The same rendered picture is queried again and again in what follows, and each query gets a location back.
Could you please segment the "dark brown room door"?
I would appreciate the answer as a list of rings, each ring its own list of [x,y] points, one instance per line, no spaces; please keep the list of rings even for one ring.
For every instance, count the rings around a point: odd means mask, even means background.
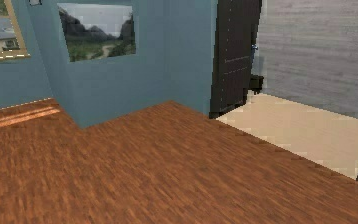
[[[247,100],[263,0],[218,0],[209,117]]]

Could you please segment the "small black side table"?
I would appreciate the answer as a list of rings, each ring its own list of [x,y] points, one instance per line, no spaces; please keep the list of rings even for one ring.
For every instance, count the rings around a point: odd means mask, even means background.
[[[261,75],[252,75],[250,78],[249,89],[254,92],[254,94],[259,94],[262,90],[264,77]]]

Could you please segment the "mountain landscape picture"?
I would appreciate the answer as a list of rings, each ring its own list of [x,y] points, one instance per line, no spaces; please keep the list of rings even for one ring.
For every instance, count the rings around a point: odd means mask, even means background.
[[[70,62],[136,53],[131,5],[58,3],[57,8]]]

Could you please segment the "gold framed house picture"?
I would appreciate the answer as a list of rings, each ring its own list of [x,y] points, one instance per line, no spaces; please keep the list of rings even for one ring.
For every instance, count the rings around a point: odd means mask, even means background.
[[[12,0],[0,0],[0,61],[28,57]]]

